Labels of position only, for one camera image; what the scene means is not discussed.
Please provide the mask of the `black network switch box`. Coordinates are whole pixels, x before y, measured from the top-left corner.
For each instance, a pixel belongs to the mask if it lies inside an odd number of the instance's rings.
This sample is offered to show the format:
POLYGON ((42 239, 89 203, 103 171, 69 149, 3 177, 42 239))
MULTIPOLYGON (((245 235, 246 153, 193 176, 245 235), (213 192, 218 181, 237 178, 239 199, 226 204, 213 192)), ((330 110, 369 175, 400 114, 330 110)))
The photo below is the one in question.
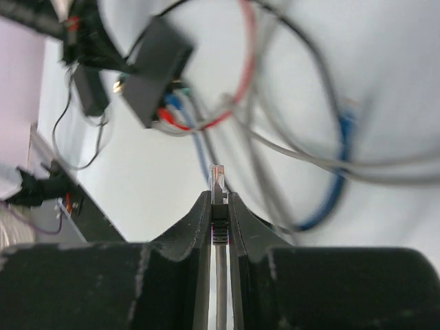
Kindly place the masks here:
POLYGON ((146 128, 157 120, 174 79, 179 78, 193 52, 193 43, 166 19, 156 16, 146 28, 135 57, 135 73, 124 82, 122 97, 146 128))

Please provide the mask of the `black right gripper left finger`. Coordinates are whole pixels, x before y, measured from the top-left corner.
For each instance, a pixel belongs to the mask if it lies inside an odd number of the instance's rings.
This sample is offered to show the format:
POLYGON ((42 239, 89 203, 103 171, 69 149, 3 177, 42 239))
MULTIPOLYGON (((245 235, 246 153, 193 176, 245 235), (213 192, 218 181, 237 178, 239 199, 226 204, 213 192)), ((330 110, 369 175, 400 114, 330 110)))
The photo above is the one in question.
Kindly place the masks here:
POLYGON ((2 329, 206 329, 211 194, 143 243, 1 251, 2 329))

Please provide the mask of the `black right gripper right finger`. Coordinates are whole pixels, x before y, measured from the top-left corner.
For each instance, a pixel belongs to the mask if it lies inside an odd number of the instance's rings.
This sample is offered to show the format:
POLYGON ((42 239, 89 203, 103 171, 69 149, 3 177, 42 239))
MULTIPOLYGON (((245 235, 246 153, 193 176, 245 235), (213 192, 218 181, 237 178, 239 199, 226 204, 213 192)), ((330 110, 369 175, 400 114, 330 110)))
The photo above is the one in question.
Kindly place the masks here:
POLYGON ((235 329, 438 329, 439 277, 402 247, 294 247, 229 198, 235 329))

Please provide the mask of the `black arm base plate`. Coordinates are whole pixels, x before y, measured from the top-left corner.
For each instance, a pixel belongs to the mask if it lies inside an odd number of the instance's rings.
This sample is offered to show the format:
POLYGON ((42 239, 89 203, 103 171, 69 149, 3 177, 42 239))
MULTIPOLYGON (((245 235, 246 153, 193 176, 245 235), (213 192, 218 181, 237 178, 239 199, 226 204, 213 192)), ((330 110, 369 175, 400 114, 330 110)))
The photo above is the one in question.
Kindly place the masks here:
POLYGON ((48 177, 37 177, 20 168, 21 190, 7 204, 40 207, 46 201, 59 201, 87 241, 123 241, 105 213, 79 183, 56 160, 43 167, 48 177))

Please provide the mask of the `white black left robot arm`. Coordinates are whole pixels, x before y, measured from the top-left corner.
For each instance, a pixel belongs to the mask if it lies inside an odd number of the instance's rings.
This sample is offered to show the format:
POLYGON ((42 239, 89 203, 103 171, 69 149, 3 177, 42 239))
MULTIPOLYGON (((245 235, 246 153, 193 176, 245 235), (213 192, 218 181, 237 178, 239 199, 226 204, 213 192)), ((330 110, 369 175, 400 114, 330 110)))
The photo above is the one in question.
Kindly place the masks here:
POLYGON ((2 1, 1 17, 60 40, 66 65, 135 72, 109 38, 97 1, 2 1))

